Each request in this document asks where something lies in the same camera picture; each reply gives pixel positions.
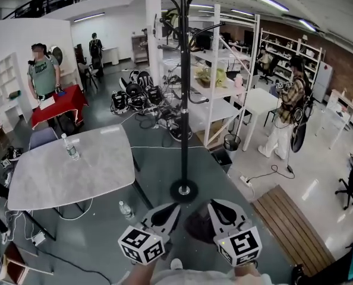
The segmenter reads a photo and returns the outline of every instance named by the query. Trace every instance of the white cube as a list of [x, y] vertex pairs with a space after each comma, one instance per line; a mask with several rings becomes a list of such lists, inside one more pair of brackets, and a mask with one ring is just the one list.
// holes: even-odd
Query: white cube
[[129, 226], [118, 239], [124, 255], [140, 264], [147, 265], [165, 253], [160, 236]]
[[259, 257], [262, 244], [256, 226], [216, 241], [219, 252], [233, 266], [244, 265]]

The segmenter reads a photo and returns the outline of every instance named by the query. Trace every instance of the refrigerator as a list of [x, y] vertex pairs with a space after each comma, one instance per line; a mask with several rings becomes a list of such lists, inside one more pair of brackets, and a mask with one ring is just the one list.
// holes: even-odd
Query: refrigerator
[[313, 88], [313, 97], [319, 102], [322, 102], [324, 95], [326, 95], [327, 88], [332, 79], [332, 73], [332, 66], [322, 61], [319, 63], [318, 74]]

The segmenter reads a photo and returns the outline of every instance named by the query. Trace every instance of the green t-shirt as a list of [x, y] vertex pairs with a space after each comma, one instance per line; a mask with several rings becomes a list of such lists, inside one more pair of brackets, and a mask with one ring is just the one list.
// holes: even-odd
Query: green t-shirt
[[30, 65], [27, 75], [33, 80], [35, 92], [38, 95], [46, 95], [55, 91], [56, 76], [54, 65], [59, 65], [56, 58], [49, 55], [37, 61], [35, 65]]

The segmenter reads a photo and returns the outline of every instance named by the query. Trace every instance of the brick wall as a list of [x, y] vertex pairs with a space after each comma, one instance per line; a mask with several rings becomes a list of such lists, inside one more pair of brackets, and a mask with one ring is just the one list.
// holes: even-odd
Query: brick wall
[[[280, 34], [282, 36], [298, 40], [302, 38], [303, 34], [308, 37], [307, 44], [315, 48], [322, 48], [326, 51], [324, 62], [333, 67], [332, 80], [329, 88], [327, 89], [328, 95], [332, 89], [342, 92], [344, 88], [347, 89], [346, 97], [353, 98], [353, 54], [347, 50], [342, 49], [336, 44], [327, 41], [326, 39], [315, 36], [310, 33], [305, 33], [295, 27], [286, 24], [276, 23], [272, 21], [261, 21], [261, 27], [264, 30], [271, 31], [272, 33]], [[236, 40], [243, 40], [244, 29], [235, 26], [223, 26], [220, 30], [233, 33]]]

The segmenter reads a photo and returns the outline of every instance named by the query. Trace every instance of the paper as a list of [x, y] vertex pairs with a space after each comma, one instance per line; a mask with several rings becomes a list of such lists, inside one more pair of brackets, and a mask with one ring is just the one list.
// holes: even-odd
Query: paper
[[39, 107], [41, 110], [43, 110], [54, 103], [55, 103], [55, 99], [53, 98], [53, 96], [51, 96], [50, 98], [47, 98], [46, 100], [44, 100], [42, 102], [39, 102]]

